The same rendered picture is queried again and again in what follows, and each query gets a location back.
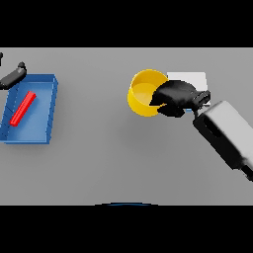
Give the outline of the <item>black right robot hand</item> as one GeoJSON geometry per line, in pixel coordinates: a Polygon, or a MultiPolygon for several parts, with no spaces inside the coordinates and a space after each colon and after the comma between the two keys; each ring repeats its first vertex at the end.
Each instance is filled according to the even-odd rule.
{"type": "Polygon", "coordinates": [[[152,95],[150,106],[159,106],[158,113],[166,117],[181,118],[185,109],[197,112],[211,99],[211,92],[198,91],[182,80],[169,80],[160,85],[152,95]]]}

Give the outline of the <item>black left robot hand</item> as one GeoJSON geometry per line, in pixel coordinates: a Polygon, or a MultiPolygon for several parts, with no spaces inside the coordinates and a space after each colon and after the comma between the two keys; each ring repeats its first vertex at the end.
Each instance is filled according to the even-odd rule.
{"type": "Polygon", "coordinates": [[[0,90],[9,90],[27,75],[26,64],[21,61],[17,68],[0,79],[0,90]]]}

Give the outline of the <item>yellow bowl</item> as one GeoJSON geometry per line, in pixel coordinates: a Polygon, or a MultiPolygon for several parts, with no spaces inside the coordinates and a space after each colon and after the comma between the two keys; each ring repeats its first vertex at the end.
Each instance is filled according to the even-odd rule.
{"type": "Polygon", "coordinates": [[[130,82],[126,100],[131,110],[141,117],[155,117],[159,106],[150,106],[153,92],[168,80],[165,74],[154,69],[137,72],[130,82]]]}

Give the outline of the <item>red beaker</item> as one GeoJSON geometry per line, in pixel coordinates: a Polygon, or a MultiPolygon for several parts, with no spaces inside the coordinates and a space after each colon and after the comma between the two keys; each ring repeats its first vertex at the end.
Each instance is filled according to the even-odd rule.
{"type": "Polygon", "coordinates": [[[22,100],[21,104],[17,108],[16,112],[14,113],[13,117],[10,120],[10,125],[12,127],[16,127],[20,121],[22,120],[23,116],[27,112],[28,108],[36,98],[36,94],[32,91],[29,91],[24,99],[22,100]]]}

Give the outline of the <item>blue tray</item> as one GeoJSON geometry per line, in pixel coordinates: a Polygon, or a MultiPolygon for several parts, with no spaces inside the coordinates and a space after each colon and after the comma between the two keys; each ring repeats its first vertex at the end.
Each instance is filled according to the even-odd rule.
{"type": "Polygon", "coordinates": [[[28,74],[8,91],[2,120],[0,142],[6,144],[49,144],[58,82],[54,74],[28,74]],[[10,120],[27,93],[36,94],[17,126],[10,120]]]}

